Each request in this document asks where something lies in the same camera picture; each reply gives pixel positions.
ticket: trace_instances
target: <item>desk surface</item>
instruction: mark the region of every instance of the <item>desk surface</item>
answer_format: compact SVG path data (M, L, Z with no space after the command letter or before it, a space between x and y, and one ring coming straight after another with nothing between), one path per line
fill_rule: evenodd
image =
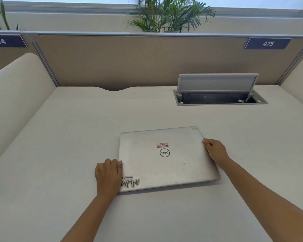
M303 209L302 103L279 86L256 86L268 105L177 106L174 89L55 89L0 157L0 241L59 241L96 195L96 163L118 158L119 134L148 129L198 126ZM118 195L96 241L271 241L220 173L216 182Z

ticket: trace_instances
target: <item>forearm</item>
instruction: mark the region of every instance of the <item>forearm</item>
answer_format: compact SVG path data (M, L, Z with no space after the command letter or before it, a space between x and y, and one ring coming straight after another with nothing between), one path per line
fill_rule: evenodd
M61 242L92 242L113 198L96 196Z
M273 241L303 241L303 210L271 191L233 160L218 165Z

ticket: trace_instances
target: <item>silver laptop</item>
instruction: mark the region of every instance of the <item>silver laptop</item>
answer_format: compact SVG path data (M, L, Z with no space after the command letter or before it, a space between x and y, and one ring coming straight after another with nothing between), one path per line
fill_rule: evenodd
M120 134L120 192L219 180L197 126Z

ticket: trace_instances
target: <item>number sign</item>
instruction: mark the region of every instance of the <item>number sign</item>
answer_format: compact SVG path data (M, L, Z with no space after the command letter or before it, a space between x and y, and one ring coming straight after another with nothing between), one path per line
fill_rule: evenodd
M0 35L0 47L27 47L21 35Z
M245 49L285 49L291 38L249 38Z

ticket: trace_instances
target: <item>person's left hand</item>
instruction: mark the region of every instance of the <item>person's left hand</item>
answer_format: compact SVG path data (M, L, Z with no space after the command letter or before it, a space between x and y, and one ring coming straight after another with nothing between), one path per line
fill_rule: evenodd
M95 178L97 194L113 199L119 192L122 181L122 161L106 159L104 163L97 163Z

